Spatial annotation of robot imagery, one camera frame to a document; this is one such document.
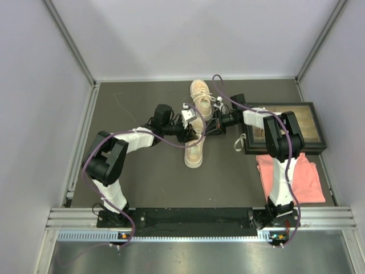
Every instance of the white wall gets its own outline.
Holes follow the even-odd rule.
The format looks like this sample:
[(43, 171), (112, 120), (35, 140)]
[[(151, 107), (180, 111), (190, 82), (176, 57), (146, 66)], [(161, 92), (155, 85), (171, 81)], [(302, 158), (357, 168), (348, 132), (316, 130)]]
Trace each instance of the white wall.
[(98, 80), (295, 76), (337, 0), (54, 0)]
[(90, 86), (42, 1), (0, 2), (0, 273), (31, 273)]
[(349, 1), (303, 82), (328, 141), (324, 152), (340, 202), (365, 239), (365, 1)]

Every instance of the folded cloth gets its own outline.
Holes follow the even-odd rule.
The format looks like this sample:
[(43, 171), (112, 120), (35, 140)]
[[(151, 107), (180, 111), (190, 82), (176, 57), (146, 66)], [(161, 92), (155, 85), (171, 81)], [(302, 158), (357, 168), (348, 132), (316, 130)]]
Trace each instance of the folded cloth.
[[(267, 200), (273, 187), (273, 158), (270, 155), (257, 155), (256, 161)], [(300, 154), (295, 165), (292, 188), (300, 203), (324, 203), (326, 201), (315, 163), (310, 163), (305, 153)]]

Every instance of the white sneaker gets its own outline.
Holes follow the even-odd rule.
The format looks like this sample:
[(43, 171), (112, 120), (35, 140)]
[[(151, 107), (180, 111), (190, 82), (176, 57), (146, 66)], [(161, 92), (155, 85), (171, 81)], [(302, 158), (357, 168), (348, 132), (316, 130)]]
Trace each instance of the white sneaker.
[(206, 83), (203, 80), (194, 80), (190, 85), (190, 95), (193, 98), (196, 108), (203, 115), (204, 120), (211, 120), (213, 113), (210, 102), (216, 99), (211, 96)]
[[(191, 122), (194, 130), (198, 138), (201, 138), (201, 134), (203, 132), (204, 126), (201, 118), (197, 118)], [(196, 146), (186, 148), (185, 149), (185, 164), (190, 168), (197, 168), (201, 166), (203, 162), (203, 144), (204, 144), (205, 136), (203, 137), (202, 141), (199, 142)], [(190, 141), (185, 143), (186, 146), (196, 143), (197, 140)]]

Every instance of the purple cable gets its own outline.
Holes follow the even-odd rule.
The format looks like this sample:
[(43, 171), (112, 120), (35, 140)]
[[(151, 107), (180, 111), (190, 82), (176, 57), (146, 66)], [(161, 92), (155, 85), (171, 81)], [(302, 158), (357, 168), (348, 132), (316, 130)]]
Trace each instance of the purple cable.
[(217, 90), (217, 92), (225, 99), (227, 99), (228, 101), (230, 101), (231, 103), (235, 104), (236, 106), (240, 107), (240, 108), (243, 108), (244, 110), (250, 110), (250, 111), (253, 111), (253, 112), (259, 112), (259, 113), (268, 113), (268, 114), (271, 114), (273, 117), (275, 117), (275, 119), (278, 121), (278, 123), (280, 124), (281, 128), (284, 130), (284, 133), (285, 133), (285, 137), (287, 139), (287, 142), (288, 142), (288, 145), (289, 145), (289, 158), (287, 160), (287, 164), (286, 164), (286, 168), (285, 168), (285, 179), (286, 179), (286, 183), (287, 183), (287, 186), (289, 188), (289, 192), (290, 194), (292, 195), (292, 197), (294, 198), (296, 204), (297, 204), (297, 207), (298, 207), (298, 221), (297, 221), (297, 225), (295, 226), (294, 228), (294, 231), (293, 233), (291, 234), (291, 237), (288, 239), (288, 241), (283, 244), (283, 246), (287, 246), (292, 238), (295, 236), (295, 234), (297, 233), (297, 230), (299, 228), (299, 224), (300, 224), (300, 221), (301, 221), (301, 206), (299, 205), (299, 201), (297, 199), (297, 197), (294, 195), (294, 192), (293, 192), (293, 189), (291, 188), (291, 185), (289, 183), (289, 176), (288, 176), (288, 171), (289, 171), (289, 166), (290, 166), (290, 162), (291, 162), (291, 157), (293, 155), (293, 148), (292, 148), (292, 144), (291, 144), (291, 140), (290, 140), (290, 137), (289, 137), (289, 133), (284, 125), (284, 123), (281, 121), (281, 119), (279, 118), (278, 115), (276, 115), (275, 113), (273, 113), (272, 111), (268, 111), (268, 110), (265, 110), (265, 111), (258, 111), (258, 110), (254, 110), (250, 107), (246, 107), (242, 104), (239, 104), (237, 102), (235, 102), (234, 100), (230, 99), (227, 95), (224, 94), (223, 91), (221, 91), (217, 85), (216, 85), (216, 81), (215, 81), (215, 78), (218, 77), (221, 81), (221, 84), (222, 84), (222, 87), (223, 87), (223, 79), (222, 77), (219, 75), (219, 74), (214, 74), (213, 77), (212, 77), (212, 82), (213, 82), (213, 85), (214, 85), (214, 88)]
[[(136, 225), (135, 223), (133, 222), (132, 218), (128, 216), (128, 214), (126, 214), (123, 210), (117, 208), (116, 206), (114, 206), (111, 202), (109, 202), (106, 197), (97, 189), (95, 188), (87, 179), (86, 179), (86, 168), (87, 166), (90, 164), (90, 161), (91, 159), (94, 157), (94, 155), (99, 151), (99, 149), (102, 147), (102, 145), (104, 143), (106, 143), (109, 139), (113, 138), (115, 135), (119, 135), (119, 134), (130, 134), (130, 133), (146, 133), (146, 134), (150, 134), (152, 135), (153, 137), (155, 138), (158, 138), (160, 139), (161, 141), (173, 146), (173, 147), (177, 147), (177, 148), (191, 148), (193, 146), (196, 146), (197, 144), (199, 144), (203, 138), (204, 138), (204, 135), (205, 135), (205, 130), (206, 130), (206, 123), (204, 121), (204, 118), (203, 118), (203, 115), (200, 113), (200, 111), (193, 105), (191, 104), (187, 104), (189, 107), (191, 107), (192, 109), (195, 110), (196, 113), (198, 113), (199, 117), (201, 118), (202, 122), (203, 122), (203, 132), (199, 138), (199, 140), (193, 144), (190, 144), (188, 146), (180, 146), (178, 144), (174, 144), (168, 140), (165, 140), (164, 138), (150, 132), (150, 131), (147, 131), (147, 130), (128, 130), (128, 131), (120, 131), (120, 132), (117, 132), (117, 133), (113, 133), (113, 134), (110, 134), (109, 136), (107, 136), (105, 139), (103, 139), (97, 146), (96, 148), (91, 152), (91, 154), (89, 155), (89, 157), (87, 158), (87, 160), (85, 161), (85, 164), (84, 164), (84, 167), (82, 168), (82, 173), (81, 173), (81, 177), (82, 177), (82, 181), (84, 181), (84, 183), (86, 183), (86, 185), (91, 189), (93, 190), (94, 192), (96, 192), (97, 194), (100, 195), (100, 197), (109, 205), (111, 206), (113, 209), (117, 210), (118, 212), (120, 212), (124, 217), (126, 217), (132, 224), (132, 232), (131, 232), (131, 236), (129, 237), (129, 239), (123, 244), (120, 246), (120, 248), (123, 248), (125, 247), (126, 245), (128, 245), (132, 238), (134, 237), (134, 234), (136, 232)], [(68, 262), (67, 264), (62, 264), (60, 262), (60, 257), (59, 257), (59, 252), (58, 252), (58, 255), (57, 255), (57, 262), (58, 262), (58, 265), (61, 267), (61, 268), (67, 268), (69, 267), (72, 263), (74, 263), (78, 258), (80, 258), (82, 255), (84, 255), (85, 253), (87, 253), (89, 250), (95, 248), (95, 247), (99, 247), (99, 246), (103, 246), (103, 245), (109, 245), (108, 243), (101, 243), (101, 244), (95, 244), (89, 248), (87, 248), (85, 251), (81, 252), (80, 254), (78, 254), (75, 258), (73, 258), (70, 262)]]

